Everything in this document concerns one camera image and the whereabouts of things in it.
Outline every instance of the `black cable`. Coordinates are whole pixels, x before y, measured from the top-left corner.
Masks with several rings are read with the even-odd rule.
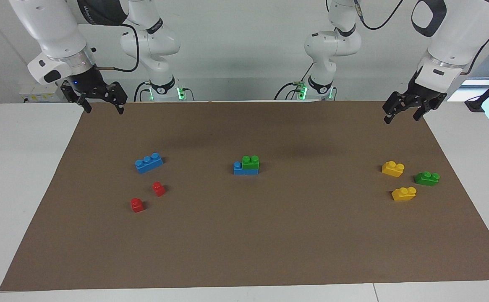
[[[392,19],[392,17],[394,17],[395,15],[395,12],[398,10],[399,6],[401,6],[401,4],[403,3],[404,0],[400,0],[399,3],[397,4],[397,6],[394,8],[394,11],[390,14],[390,17],[388,17],[388,19],[386,19],[386,21],[384,21],[384,23],[382,23],[382,25],[380,25],[379,27],[369,27],[365,21],[363,20],[363,12],[362,12],[362,8],[360,7],[360,4],[358,3],[357,0],[355,0],[355,5],[356,5],[356,11],[358,12],[358,16],[360,17],[360,21],[362,21],[362,24],[369,30],[371,31],[376,31],[377,29],[382,29],[384,27],[384,25],[386,25],[388,22],[390,22],[390,19]]]
[[[467,72],[462,72],[461,75],[467,75],[469,73],[471,73],[472,71],[472,68],[474,67],[474,64],[476,63],[476,60],[478,59],[479,55],[481,54],[482,50],[485,48],[485,46],[488,44],[489,42],[489,39],[485,42],[485,44],[483,44],[483,46],[481,46],[481,48],[478,50],[478,53],[476,54],[476,56],[474,57],[474,59],[472,60],[472,63],[470,64],[470,68],[468,69]]]
[[[134,66],[133,69],[121,69],[117,67],[104,66],[104,67],[98,67],[99,70],[115,70],[115,71],[121,71],[122,73],[131,73],[137,70],[138,65],[140,64],[140,43],[139,43],[138,33],[136,32],[136,29],[134,28],[134,26],[128,24],[121,24],[120,26],[129,27],[134,32],[134,36],[136,37],[136,65]]]
[[[134,98],[133,98],[133,103],[136,102],[136,98],[138,97],[138,91],[140,91],[140,88],[145,85],[145,82],[142,82],[138,85],[136,88],[136,91],[134,92]]]
[[[336,94],[334,94],[334,99],[332,101],[336,101],[336,97],[338,96],[338,88],[334,87],[332,89],[336,89]]]
[[[192,91],[192,89],[190,89],[190,88],[183,88],[183,91],[190,91],[190,93],[192,94],[192,101],[196,102],[196,98],[194,97],[194,91]]]
[[[280,93],[281,93],[281,92],[282,92],[282,91],[283,91],[285,88],[287,88],[287,87],[289,87],[289,86],[291,86],[291,85],[295,86],[295,84],[294,84],[294,83],[287,83],[287,84],[285,84],[285,85],[284,85],[282,88],[280,88],[280,89],[278,90],[278,92],[277,92],[276,96],[275,96],[275,100],[277,99],[277,97],[280,95]]]
[[[291,90],[290,92],[287,92],[287,95],[285,96],[285,99],[287,99],[289,97],[289,94],[291,94],[291,92],[293,93],[293,96],[291,97],[291,99],[293,99],[293,97],[295,96],[295,92],[299,92],[300,90],[298,89],[295,89],[295,90]]]
[[[311,67],[313,67],[313,63],[310,65],[310,67],[308,68],[308,70],[306,70],[306,73],[304,74],[304,76],[302,77],[302,79],[300,79],[300,82],[302,82],[304,80],[304,78],[306,77],[306,75],[308,75],[308,73],[310,72],[311,70]],[[291,96],[291,99],[293,99],[295,97],[295,94],[293,92],[293,95]]]
[[[142,91],[140,92],[140,101],[142,101],[142,92],[149,92],[149,93],[151,93],[151,90],[149,90],[149,89],[144,89],[144,90],[142,90]]]

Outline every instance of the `lego brick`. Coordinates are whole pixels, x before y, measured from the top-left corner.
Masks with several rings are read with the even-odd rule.
[[[164,189],[164,186],[160,182],[156,182],[153,184],[153,191],[158,197],[166,193],[166,189]]]
[[[242,163],[235,162],[233,164],[233,174],[234,175],[257,175],[259,174],[259,169],[243,169]]]
[[[254,155],[249,157],[243,156],[242,166],[244,170],[258,170],[259,169],[259,156]]]
[[[416,188],[415,187],[402,187],[399,189],[396,189],[395,191],[392,192],[392,197],[394,198],[395,201],[406,201],[406,200],[411,200],[414,197],[416,197]]]
[[[146,156],[143,160],[137,160],[135,166],[139,174],[144,174],[156,167],[162,166],[163,163],[160,155],[158,153],[153,153],[152,156]]]
[[[414,182],[421,185],[432,187],[438,183],[440,175],[437,173],[421,172],[414,176]]]
[[[131,199],[131,208],[135,213],[142,212],[144,210],[142,200],[139,198]]]
[[[395,163],[394,161],[389,161],[382,165],[382,173],[394,177],[401,176],[404,170],[405,166],[402,163]]]

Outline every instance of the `brown paper mat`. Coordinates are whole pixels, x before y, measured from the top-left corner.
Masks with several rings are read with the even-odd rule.
[[[427,124],[386,126],[381,105],[94,104],[0,290],[489,279],[489,232]],[[166,163],[138,174],[154,151]],[[260,174],[233,176],[254,154]],[[436,187],[392,201],[426,170]]]

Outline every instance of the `yellow lego brick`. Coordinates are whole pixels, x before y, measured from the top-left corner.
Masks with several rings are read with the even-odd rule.
[[[405,187],[402,187],[400,189],[396,189],[395,191],[392,192],[392,197],[394,198],[395,201],[411,200],[414,197],[416,197],[416,188],[409,187],[407,189]]]
[[[405,170],[405,166],[402,163],[396,164],[393,161],[386,162],[382,165],[382,173],[388,174],[394,177],[399,177],[403,174]]]

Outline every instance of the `lego stud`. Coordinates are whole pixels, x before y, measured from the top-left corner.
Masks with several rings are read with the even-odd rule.
[[[401,187],[392,192],[392,197],[395,201],[411,200],[416,196],[415,187]]]
[[[403,195],[407,195],[407,194],[414,195],[416,193],[416,188],[415,187],[409,187],[408,189],[405,188],[405,187],[402,187],[400,190],[401,190],[401,193]]]
[[[142,200],[139,198],[131,199],[131,208],[135,213],[142,212],[144,210]]]
[[[164,186],[160,182],[156,182],[153,184],[153,191],[158,197],[160,197],[160,196],[164,195],[164,193],[166,193],[166,189],[164,188]]]
[[[156,167],[162,166],[162,158],[158,153],[153,153],[151,156],[146,156],[143,160],[137,160],[135,162],[136,170],[139,174],[144,174],[148,171],[153,170]]]
[[[241,167],[243,168],[243,170],[259,170],[259,156],[243,156]]]
[[[440,180],[440,175],[438,173],[430,173],[428,171],[421,172],[414,176],[414,182],[421,185],[427,185],[429,187],[435,186]]]
[[[402,163],[396,163],[394,161],[388,161],[382,165],[382,173],[399,177],[403,174],[405,166]]]

